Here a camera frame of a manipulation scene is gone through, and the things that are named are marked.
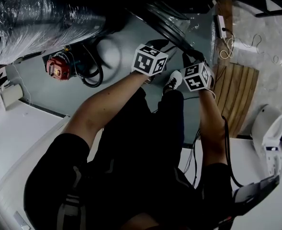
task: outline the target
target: cube with fiducial marker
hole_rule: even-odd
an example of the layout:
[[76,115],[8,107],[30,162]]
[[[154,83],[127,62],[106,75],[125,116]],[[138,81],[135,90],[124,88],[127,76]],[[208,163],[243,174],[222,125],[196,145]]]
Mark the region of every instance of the cube with fiducial marker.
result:
[[167,62],[168,55],[141,44],[135,51],[132,70],[137,70],[148,76],[161,73]]
[[210,88],[211,71],[206,61],[181,69],[183,80],[189,91]]

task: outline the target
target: power strip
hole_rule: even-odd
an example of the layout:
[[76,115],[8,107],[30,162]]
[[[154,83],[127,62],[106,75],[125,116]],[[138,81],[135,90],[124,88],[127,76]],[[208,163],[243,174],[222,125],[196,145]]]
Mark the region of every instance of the power strip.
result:
[[226,31],[223,31],[223,28],[225,28],[225,22],[224,22],[223,16],[217,15],[216,20],[217,20],[219,37],[220,38],[226,38],[227,37]]

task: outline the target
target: plastic wrap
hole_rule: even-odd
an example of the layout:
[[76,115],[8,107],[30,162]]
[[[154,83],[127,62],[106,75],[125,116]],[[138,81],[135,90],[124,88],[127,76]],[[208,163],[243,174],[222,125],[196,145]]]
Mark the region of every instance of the plastic wrap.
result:
[[0,0],[0,64],[101,32],[105,16],[53,0]]

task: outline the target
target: person's right arm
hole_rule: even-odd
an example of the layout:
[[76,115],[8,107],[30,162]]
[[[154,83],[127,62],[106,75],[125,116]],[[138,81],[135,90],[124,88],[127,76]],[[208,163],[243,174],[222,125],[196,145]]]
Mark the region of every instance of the person's right arm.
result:
[[225,121],[212,94],[199,91],[200,98],[200,136],[203,147],[203,166],[226,161]]

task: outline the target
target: shoe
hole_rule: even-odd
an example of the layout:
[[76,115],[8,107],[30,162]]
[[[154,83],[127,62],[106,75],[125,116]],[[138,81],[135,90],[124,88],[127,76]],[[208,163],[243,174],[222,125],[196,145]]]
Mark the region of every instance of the shoe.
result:
[[167,89],[172,89],[172,90],[177,89],[181,85],[181,83],[182,83],[182,75],[178,70],[176,70],[171,74],[168,82],[165,84],[163,88],[163,94]]

